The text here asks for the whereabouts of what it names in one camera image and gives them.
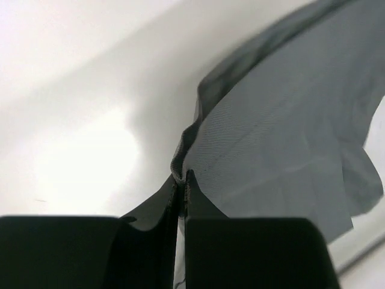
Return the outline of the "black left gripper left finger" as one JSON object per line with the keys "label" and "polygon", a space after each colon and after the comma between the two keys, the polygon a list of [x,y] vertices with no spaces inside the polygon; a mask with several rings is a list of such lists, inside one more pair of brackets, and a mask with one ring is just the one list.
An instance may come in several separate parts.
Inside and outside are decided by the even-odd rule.
{"label": "black left gripper left finger", "polygon": [[122,217],[4,216],[2,288],[171,288],[177,185]]}

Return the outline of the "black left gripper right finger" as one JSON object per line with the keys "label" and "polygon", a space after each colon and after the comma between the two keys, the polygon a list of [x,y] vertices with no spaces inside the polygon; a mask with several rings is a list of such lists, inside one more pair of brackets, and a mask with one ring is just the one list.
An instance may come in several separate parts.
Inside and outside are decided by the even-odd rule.
{"label": "black left gripper right finger", "polygon": [[187,288],[340,287],[324,238],[309,220],[228,218],[192,170],[185,190]]}

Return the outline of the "grey pleated skirt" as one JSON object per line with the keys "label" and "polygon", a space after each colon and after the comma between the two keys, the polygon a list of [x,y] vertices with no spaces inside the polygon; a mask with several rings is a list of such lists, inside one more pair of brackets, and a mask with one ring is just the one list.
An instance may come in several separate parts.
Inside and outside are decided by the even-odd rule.
{"label": "grey pleated skirt", "polygon": [[331,242],[383,197],[363,146],[384,96],[384,2],[315,1],[198,87],[171,162],[229,217],[305,217]]}

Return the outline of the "aluminium table edge rail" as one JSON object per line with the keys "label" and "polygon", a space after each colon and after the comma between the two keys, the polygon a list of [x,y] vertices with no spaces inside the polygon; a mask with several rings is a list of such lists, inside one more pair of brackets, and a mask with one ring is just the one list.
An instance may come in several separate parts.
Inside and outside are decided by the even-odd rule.
{"label": "aluminium table edge rail", "polygon": [[364,259],[367,259],[379,248],[384,246],[384,236],[380,237],[378,240],[375,240],[370,246],[366,247],[358,255],[354,256],[351,260],[347,261],[344,265],[337,269],[338,277],[343,276],[348,271],[350,271],[354,266],[360,264]]}

